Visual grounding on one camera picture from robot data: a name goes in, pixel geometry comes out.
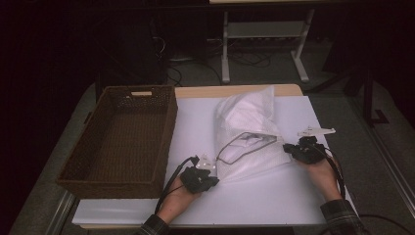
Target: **hand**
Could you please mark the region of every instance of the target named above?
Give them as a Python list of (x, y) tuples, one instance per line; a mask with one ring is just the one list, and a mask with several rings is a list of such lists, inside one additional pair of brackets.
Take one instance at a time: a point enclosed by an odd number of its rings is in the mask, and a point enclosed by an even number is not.
[(342, 198), (338, 188), (336, 174), (326, 160), (322, 160), (317, 164), (298, 163), (308, 171), (311, 181), (323, 194), (326, 202)]
[(189, 192), (186, 187), (183, 186), (180, 177), (174, 179), (169, 192), (171, 193), (165, 197), (161, 204), (161, 208), (157, 213), (157, 216), (167, 224), (186, 211), (189, 205), (202, 195), (202, 193), (192, 194)]

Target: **plastic bag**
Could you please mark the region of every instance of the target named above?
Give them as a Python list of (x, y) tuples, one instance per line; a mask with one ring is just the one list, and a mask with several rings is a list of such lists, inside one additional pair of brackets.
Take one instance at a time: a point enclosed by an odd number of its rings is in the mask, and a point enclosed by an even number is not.
[(274, 116), (274, 86), (228, 97), (216, 108), (220, 180), (241, 179), (288, 163)]

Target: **gray floor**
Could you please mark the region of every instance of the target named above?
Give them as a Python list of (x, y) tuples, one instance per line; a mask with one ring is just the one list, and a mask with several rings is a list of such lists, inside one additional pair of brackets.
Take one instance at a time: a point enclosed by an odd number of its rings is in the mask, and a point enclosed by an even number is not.
[[(289, 54), (295, 42), (261, 41), (256, 42), (254, 54), (234, 50), (230, 61), (231, 85), (296, 83), (301, 89), (308, 89), (324, 82), (333, 74), (322, 72), (322, 66), (330, 50), (329, 42), (307, 42), (302, 61), (310, 81), (300, 82), (294, 63)], [(238, 62), (250, 60), (251, 64), (260, 58), (270, 56), (267, 60), (256, 64), (264, 68), (241, 65)], [(186, 55), (177, 55), (181, 60)], [(203, 63), (185, 63), (168, 70), (169, 75), (183, 86), (220, 85), (220, 56), (214, 56)], [(396, 187), (384, 156), (390, 154), (399, 172), (408, 185), (415, 185), (415, 131), (396, 109), (388, 91), (375, 83), (374, 109), (382, 110), (389, 124), (377, 124), (368, 128), (361, 117), (361, 94), (355, 98), (343, 95), (345, 80), (329, 87), (319, 94), (310, 94), (309, 98), (322, 127), (335, 128), (336, 134), (327, 135), (330, 148), (338, 155), (343, 165), (346, 186), (353, 198), (359, 214), (374, 214), (392, 219), (415, 233), (414, 214), (407, 207)], [(176, 84), (170, 79), (169, 84)], [(21, 212), (12, 234), (45, 234), (53, 218), (59, 199), (64, 191), (54, 185), (54, 178), (63, 160), (69, 154), (70, 143), (76, 139), (79, 130), (75, 128), (83, 124), (88, 111), (93, 107), (94, 89), (91, 86), (81, 99), (73, 113), (72, 120), (57, 145), (44, 172), (38, 180), (26, 205)], [(382, 151), (379, 150), (378, 137), (382, 140)], [(75, 205), (70, 209), (61, 234), (87, 234), (87, 231), (70, 223)], [(376, 217), (362, 217), (362, 221), (372, 234), (405, 234), (396, 225)], [(296, 234), (318, 234), (322, 227), (299, 227)], [(92, 231), (90, 234), (131, 234), (131, 230)]]

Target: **brown wicker basket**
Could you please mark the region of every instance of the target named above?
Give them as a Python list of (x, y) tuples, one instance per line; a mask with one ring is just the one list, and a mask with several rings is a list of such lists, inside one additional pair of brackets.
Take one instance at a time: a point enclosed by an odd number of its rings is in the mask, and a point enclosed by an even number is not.
[(173, 86), (107, 87), (57, 183), (79, 199), (158, 198), (176, 115)]

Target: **table surface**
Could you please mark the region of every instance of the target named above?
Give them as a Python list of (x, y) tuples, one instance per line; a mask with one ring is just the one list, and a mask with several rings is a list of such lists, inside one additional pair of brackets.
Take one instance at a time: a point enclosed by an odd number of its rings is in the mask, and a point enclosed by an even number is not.
[[(212, 110), (222, 99), (220, 97), (266, 86), (177, 88), (179, 112), (170, 147), (166, 179), (185, 158), (195, 154), (214, 155)], [(279, 112), (275, 121), (287, 143), (297, 142), (297, 132), (309, 125), (319, 127), (308, 97), (302, 96), (297, 85), (274, 87), (277, 96), (275, 110)], [(324, 136), (317, 136), (317, 139), (327, 146)], [(136, 227), (154, 211), (156, 203), (157, 200), (151, 199), (81, 200), (72, 222), (84, 228)], [(244, 180), (219, 183), (205, 192), (171, 226), (322, 224), (325, 220), (319, 206), (323, 203), (324, 199), (312, 186), (306, 172), (292, 162)]]

